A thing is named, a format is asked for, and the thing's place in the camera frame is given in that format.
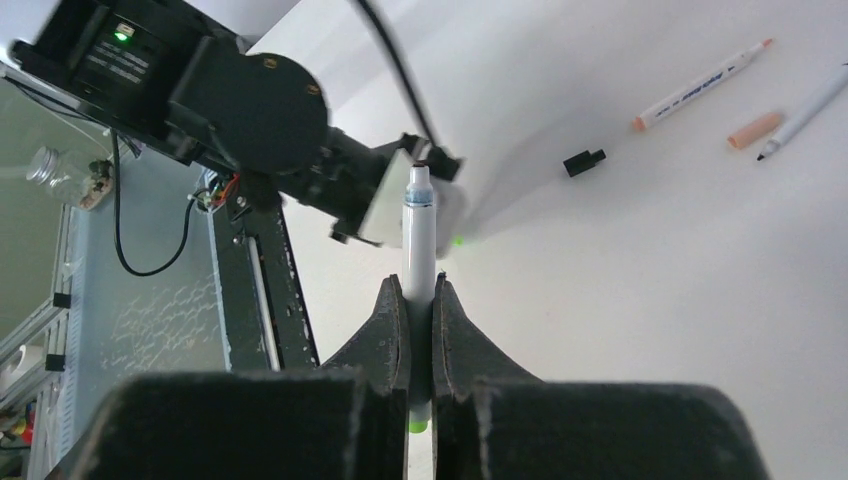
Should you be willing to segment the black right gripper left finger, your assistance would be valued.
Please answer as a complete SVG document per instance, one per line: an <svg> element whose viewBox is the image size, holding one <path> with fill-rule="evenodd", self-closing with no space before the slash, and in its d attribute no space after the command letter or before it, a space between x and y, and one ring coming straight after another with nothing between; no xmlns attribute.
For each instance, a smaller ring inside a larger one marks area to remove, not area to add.
<svg viewBox="0 0 848 480"><path fill-rule="evenodd" d="M323 365L156 372L114 388L53 479L404 479L410 359L399 279Z"/></svg>

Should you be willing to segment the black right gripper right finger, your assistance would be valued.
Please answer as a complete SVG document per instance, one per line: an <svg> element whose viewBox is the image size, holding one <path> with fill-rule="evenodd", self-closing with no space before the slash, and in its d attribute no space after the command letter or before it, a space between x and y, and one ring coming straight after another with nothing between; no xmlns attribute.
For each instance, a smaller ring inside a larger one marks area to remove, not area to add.
<svg viewBox="0 0 848 480"><path fill-rule="evenodd" d="M737 406L700 384L544 381L466 315L439 275L433 304L438 479L765 479Z"/></svg>

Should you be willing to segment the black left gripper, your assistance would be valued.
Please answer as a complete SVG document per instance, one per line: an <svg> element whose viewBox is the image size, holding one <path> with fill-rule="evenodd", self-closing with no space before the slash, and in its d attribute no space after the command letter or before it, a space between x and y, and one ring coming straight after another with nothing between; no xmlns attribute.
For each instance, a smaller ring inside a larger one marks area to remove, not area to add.
<svg viewBox="0 0 848 480"><path fill-rule="evenodd" d="M384 242L364 233L366 213L397 150L413 153L424 139L404 133L387 144L368 147L340 129L331 129L312 163L278 178L278 190L299 203L336 219L330 237L356 239L373 246Z"/></svg>

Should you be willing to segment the white pen green end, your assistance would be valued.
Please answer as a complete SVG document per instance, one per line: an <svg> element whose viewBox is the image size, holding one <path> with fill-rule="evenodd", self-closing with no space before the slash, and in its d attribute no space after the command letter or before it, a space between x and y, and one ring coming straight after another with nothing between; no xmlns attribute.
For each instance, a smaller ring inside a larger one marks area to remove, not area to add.
<svg viewBox="0 0 848 480"><path fill-rule="evenodd" d="M415 164L412 176L429 182L428 167ZM433 207L407 207L403 218L402 295L410 328L412 358L409 424L413 434L426 431L431 418L432 321L436 284L436 232Z"/></svg>

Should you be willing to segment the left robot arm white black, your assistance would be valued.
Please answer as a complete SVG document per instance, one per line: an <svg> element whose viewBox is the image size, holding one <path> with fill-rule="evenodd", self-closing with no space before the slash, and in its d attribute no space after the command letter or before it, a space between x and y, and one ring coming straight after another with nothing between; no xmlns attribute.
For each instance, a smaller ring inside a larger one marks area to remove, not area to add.
<svg viewBox="0 0 848 480"><path fill-rule="evenodd" d="M393 146L334 128L319 81L296 61L242 52L234 32L184 1L6 1L1 12L34 23L8 34L11 63L91 119L235 177L257 211L290 197L331 216L339 241L399 245Z"/></svg>

